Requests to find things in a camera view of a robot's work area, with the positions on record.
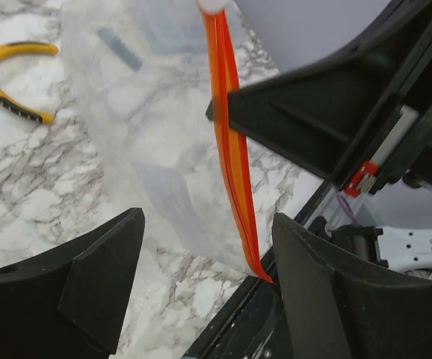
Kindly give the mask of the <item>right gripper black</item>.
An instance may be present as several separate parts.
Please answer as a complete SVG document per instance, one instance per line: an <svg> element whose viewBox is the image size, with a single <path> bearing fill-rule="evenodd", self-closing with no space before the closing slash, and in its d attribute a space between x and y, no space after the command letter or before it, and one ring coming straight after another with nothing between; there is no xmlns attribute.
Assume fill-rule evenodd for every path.
<svg viewBox="0 0 432 359"><path fill-rule="evenodd" d="M228 107L233 129L346 194L432 185L432 1L390 1L341 49Z"/></svg>

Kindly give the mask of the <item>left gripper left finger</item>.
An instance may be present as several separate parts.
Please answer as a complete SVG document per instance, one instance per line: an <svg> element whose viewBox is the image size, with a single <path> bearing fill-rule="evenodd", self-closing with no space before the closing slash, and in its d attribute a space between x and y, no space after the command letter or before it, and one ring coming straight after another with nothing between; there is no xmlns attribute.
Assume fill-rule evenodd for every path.
<svg viewBox="0 0 432 359"><path fill-rule="evenodd" d="M142 209L0 268L0 358L117 351L144 236Z"/></svg>

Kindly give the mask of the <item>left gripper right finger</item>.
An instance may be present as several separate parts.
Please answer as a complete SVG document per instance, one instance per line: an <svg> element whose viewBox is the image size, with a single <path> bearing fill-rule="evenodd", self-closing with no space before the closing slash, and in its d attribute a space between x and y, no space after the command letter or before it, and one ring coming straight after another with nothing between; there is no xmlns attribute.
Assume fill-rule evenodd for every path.
<svg viewBox="0 0 432 359"><path fill-rule="evenodd" d="M296 358L432 358L432 280L366 262L282 213L272 238Z"/></svg>

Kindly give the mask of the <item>clear zip bag orange zipper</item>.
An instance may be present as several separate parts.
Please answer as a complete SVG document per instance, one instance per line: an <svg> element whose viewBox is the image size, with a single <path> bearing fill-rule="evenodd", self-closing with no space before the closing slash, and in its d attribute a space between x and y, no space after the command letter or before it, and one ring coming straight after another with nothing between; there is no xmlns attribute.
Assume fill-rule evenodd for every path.
<svg viewBox="0 0 432 359"><path fill-rule="evenodd" d="M100 28L140 57L138 72ZM247 139L229 126L246 38L231 1L215 14L198 1L66 1L62 10L63 59L110 193L143 207L162 244L266 279Z"/></svg>

